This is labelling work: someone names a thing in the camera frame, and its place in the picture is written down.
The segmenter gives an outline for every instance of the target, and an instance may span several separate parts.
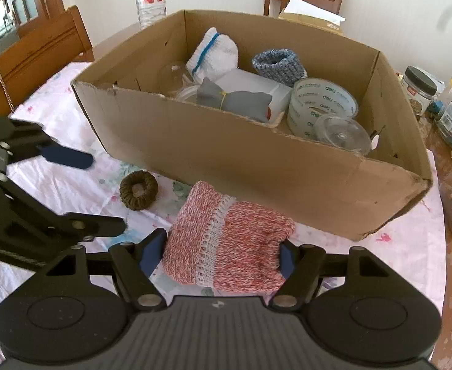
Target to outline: brown hair scrunchie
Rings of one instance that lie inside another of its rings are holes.
[[[133,187],[140,184],[141,191],[134,191]],[[127,175],[120,184],[120,198],[130,210],[138,212],[149,207],[157,196],[157,181],[147,171],[135,171]]]

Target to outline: ribbed gray surface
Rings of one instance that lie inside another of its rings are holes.
[[[15,360],[2,370],[41,370]],[[296,316],[266,309],[260,298],[179,296],[165,311],[140,314],[106,352],[65,370],[356,370],[318,347]],[[425,361],[406,370],[429,370]]]

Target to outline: small cardboard box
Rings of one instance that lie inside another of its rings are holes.
[[[280,19],[285,19],[286,21],[302,23],[304,25],[310,25],[312,27],[317,27],[319,29],[324,29],[329,32],[334,32],[339,35],[342,35],[341,28],[336,24],[333,24],[330,21],[326,21],[325,19],[314,18],[309,15],[303,14],[293,14],[282,11],[279,14]]]
[[[356,98],[356,120],[368,133],[380,133],[378,147],[362,157],[293,136],[285,117],[272,127],[157,94],[160,68],[186,62],[210,27],[237,43],[239,66],[250,72],[255,54],[294,50],[310,76]],[[190,185],[205,180],[222,193],[355,241],[409,211],[431,186],[414,114],[385,56],[311,26],[180,11],[96,61],[72,86],[113,157]]]

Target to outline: gray cloth bundle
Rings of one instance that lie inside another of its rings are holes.
[[[269,122],[269,104],[271,101],[272,96],[263,92],[239,91],[225,93],[220,86],[209,78],[204,78],[202,85],[197,91],[197,104],[199,105],[234,112],[263,123]]]
[[[307,76],[298,56],[290,49],[264,51],[251,60],[251,65],[264,78],[283,83],[290,88]]]

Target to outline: spice jar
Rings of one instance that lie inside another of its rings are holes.
[[[402,87],[416,116],[424,114],[436,94],[431,78],[414,66],[408,66],[402,78]]]

